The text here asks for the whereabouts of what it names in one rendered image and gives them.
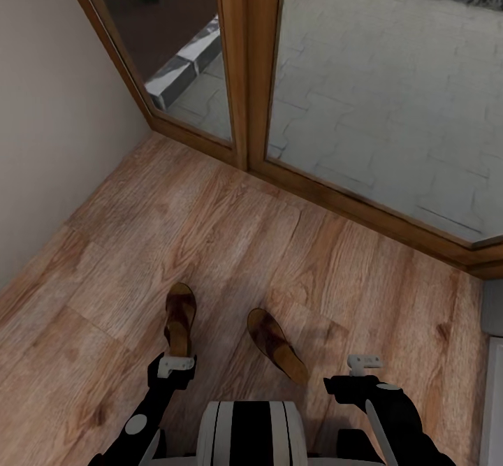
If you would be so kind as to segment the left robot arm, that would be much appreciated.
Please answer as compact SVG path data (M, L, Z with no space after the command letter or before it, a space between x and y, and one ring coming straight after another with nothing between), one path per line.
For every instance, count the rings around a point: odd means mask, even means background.
M122 434L88 466L149 466L160 440L163 413L175 390L186 390L194 378L196 359L164 356L162 352L147 368L149 390L125 423Z

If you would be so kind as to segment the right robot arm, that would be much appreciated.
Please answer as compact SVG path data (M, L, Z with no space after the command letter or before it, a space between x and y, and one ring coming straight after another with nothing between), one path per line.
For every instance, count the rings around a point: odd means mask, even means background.
M399 386L366 375L365 368L381 368L376 354L349 354L347 376L324 378L326 390L339 404L355 404L367 414L388 466L456 466L438 452L423 433L417 408Z

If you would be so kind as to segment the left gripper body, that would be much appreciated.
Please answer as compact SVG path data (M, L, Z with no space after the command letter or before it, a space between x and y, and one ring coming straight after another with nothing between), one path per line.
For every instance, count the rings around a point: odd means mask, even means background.
M159 391L165 395L168 402L175 390L186 390L188 385L188 370L173 370L168 378L157 377L159 365L151 365L147 369L147 385L151 391Z

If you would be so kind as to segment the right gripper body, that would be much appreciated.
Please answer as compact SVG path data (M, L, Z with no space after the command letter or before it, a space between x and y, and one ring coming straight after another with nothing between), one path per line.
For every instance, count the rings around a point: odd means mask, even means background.
M359 409L362 409L359 405L358 391L359 386L365 382L379 382L379 378L374 375L366 375L365 377L333 376L335 400L339 404L355 404Z

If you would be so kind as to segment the sandal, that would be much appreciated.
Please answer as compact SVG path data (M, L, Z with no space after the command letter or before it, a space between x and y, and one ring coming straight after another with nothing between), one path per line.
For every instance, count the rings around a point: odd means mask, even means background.
M196 299L191 289L178 282L167 293L167 322L163 327L170 351L168 356L191 358L191 328L196 316Z
M249 334L257 347L294 383L307 385L309 373L285 338L275 318L263 309L251 310L247 318Z

